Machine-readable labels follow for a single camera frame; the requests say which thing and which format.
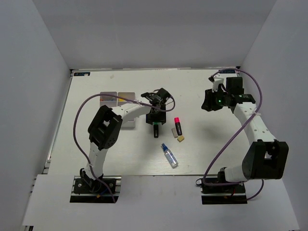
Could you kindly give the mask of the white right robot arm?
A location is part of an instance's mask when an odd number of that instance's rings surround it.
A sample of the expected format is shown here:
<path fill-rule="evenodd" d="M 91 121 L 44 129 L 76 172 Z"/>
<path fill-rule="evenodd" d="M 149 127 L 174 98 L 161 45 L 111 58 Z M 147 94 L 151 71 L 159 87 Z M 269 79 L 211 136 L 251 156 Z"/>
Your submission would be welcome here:
<path fill-rule="evenodd" d="M 241 123 L 250 148 L 236 166 L 223 167 L 214 183 L 223 192 L 230 191 L 235 184 L 248 180 L 278 180 L 283 176 L 289 152 L 286 142 L 278 141 L 263 122 L 251 94 L 245 94 L 242 77 L 210 77 L 211 89 L 205 91 L 202 109 L 217 111 L 223 107 L 231 109 Z"/>

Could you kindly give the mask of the tan eraser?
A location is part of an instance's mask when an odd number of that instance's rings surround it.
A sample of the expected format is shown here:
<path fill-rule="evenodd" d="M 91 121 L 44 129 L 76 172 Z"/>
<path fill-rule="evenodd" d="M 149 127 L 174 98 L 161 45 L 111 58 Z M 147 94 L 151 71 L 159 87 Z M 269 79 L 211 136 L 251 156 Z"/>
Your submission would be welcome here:
<path fill-rule="evenodd" d="M 177 138 L 177 140 L 178 140 L 179 142 L 182 142 L 182 141 L 184 140 L 184 136 L 179 136 L 179 137 Z"/>

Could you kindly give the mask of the blue corner label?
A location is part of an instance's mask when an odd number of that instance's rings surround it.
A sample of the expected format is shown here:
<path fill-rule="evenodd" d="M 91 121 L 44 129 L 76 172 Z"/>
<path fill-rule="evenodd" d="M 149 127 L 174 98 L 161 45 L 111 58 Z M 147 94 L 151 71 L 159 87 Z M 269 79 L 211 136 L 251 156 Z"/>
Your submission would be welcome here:
<path fill-rule="evenodd" d="M 235 74 L 235 70 L 232 69 L 224 69 L 224 70 L 219 70 L 220 74 Z"/>
<path fill-rule="evenodd" d="M 90 72 L 75 72 L 74 73 L 74 76 L 77 76 L 77 77 L 84 77 L 84 76 L 89 76 L 90 75 Z"/>

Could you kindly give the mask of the right blue corner label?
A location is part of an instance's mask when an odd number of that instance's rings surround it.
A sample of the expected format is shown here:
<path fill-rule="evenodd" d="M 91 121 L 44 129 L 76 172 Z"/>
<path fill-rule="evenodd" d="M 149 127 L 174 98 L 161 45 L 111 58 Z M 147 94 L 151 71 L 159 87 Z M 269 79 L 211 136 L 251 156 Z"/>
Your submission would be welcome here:
<path fill-rule="evenodd" d="M 224 70 L 219 70 L 220 74 L 235 74 L 235 70 L 232 69 L 224 69 Z"/>

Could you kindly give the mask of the left blue corner label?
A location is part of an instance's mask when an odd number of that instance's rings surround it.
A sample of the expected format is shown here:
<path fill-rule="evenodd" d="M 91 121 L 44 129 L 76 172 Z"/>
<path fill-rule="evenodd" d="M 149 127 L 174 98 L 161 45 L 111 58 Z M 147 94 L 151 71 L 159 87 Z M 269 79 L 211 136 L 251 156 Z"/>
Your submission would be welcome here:
<path fill-rule="evenodd" d="M 77 77 L 84 77 L 84 76 L 89 76 L 90 75 L 90 72 L 75 72 L 74 73 L 74 76 L 77 76 Z"/>

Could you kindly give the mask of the white right organizer tray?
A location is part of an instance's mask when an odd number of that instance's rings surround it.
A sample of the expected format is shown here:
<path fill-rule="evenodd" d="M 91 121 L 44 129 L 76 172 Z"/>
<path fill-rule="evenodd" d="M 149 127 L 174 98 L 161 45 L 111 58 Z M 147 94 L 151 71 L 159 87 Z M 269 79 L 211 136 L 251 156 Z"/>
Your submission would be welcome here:
<path fill-rule="evenodd" d="M 119 97 L 122 97 L 122 98 L 127 98 L 127 99 L 130 99 L 130 100 L 135 100 L 136 99 L 136 95 L 134 92 L 118 92 L 117 95 Z M 122 105 L 125 105 L 127 104 L 128 102 L 123 100 L 123 99 L 117 99 L 117 106 L 122 106 Z M 133 119 L 133 120 L 129 120 L 128 122 L 122 124 L 122 127 L 123 129 L 133 129 L 136 127 L 136 119 Z"/>

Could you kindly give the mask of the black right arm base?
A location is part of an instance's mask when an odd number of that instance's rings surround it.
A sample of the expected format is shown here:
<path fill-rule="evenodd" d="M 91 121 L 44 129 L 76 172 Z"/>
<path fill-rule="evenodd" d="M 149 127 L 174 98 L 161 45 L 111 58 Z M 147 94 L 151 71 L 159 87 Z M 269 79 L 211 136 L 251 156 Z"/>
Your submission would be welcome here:
<path fill-rule="evenodd" d="M 247 203 L 246 190 L 243 183 L 208 186 L 199 178 L 195 182 L 201 188 L 201 199 L 203 205 L 240 205 Z"/>

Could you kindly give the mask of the grey eraser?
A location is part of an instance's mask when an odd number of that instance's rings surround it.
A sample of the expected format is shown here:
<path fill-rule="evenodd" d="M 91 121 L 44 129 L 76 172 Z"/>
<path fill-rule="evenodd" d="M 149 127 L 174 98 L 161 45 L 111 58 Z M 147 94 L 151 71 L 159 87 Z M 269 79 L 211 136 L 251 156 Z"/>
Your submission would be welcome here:
<path fill-rule="evenodd" d="M 176 128 L 172 128 L 171 131 L 172 131 L 174 138 L 177 138 L 178 134 L 177 134 Z"/>

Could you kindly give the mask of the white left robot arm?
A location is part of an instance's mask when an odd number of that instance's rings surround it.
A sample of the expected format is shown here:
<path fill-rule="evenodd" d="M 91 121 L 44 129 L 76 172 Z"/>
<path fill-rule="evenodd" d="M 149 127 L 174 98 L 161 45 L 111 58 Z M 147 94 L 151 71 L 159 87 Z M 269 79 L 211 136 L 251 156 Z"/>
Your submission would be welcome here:
<path fill-rule="evenodd" d="M 164 88 L 143 93 L 141 97 L 147 99 L 148 103 L 106 93 L 93 95 L 85 102 L 98 96 L 114 97 L 126 103 L 117 107 L 101 106 L 88 127 L 90 153 L 85 155 L 88 163 L 80 175 L 86 179 L 85 186 L 91 192 L 97 192 L 102 186 L 105 157 L 108 149 L 116 143 L 122 125 L 142 115 L 146 116 L 147 124 L 152 126 L 164 124 L 167 120 L 167 112 L 175 107 L 166 109 L 167 101 L 174 98 Z"/>

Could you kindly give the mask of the green highlighter marker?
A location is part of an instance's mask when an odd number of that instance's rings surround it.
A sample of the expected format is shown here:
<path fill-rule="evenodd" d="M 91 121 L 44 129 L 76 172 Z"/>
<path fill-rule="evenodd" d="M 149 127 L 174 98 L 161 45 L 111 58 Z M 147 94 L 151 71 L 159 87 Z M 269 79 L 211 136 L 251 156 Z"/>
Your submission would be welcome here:
<path fill-rule="evenodd" d="M 159 124 L 158 123 L 154 123 L 153 124 L 153 129 L 154 129 L 154 138 L 158 138 L 159 137 Z"/>

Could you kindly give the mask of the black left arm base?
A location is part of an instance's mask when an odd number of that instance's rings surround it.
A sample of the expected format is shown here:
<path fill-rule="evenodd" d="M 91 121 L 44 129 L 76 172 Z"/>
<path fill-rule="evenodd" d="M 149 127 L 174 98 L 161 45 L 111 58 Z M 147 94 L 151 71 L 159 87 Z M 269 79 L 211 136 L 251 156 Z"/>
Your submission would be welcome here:
<path fill-rule="evenodd" d="M 117 202 L 120 189 L 121 189 L 121 177 L 103 177 L 103 181 L 111 189 L 112 195 Z M 98 182 L 98 186 L 91 189 L 81 177 L 74 177 L 70 203 L 84 203 L 84 204 L 113 204 L 111 194 L 106 186 Z"/>

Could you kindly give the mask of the pink highlighter marker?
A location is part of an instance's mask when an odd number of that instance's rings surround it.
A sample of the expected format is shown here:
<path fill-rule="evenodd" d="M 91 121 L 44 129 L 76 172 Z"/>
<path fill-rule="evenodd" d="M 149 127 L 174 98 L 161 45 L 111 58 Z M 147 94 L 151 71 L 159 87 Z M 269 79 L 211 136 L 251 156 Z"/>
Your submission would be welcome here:
<path fill-rule="evenodd" d="M 175 128 L 176 128 L 178 136 L 181 136 L 182 135 L 182 128 L 181 128 L 181 124 L 180 124 L 180 119 L 178 117 L 175 117 L 174 123 L 175 123 Z"/>

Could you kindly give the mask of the blue spray bottle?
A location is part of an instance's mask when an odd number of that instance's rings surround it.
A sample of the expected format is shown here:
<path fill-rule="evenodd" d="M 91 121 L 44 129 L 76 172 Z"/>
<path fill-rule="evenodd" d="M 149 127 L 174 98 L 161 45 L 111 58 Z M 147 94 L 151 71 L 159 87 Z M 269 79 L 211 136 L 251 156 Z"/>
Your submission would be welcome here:
<path fill-rule="evenodd" d="M 162 147 L 164 155 L 165 155 L 167 161 L 169 162 L 169 164 L 171 165 L 171 167 L 176 168 L 178 166 L 178 161 L 176 160 L 173 153 L 168 149 L 168 147 L 164 143 L 162 143 L 161 147 Z"/>

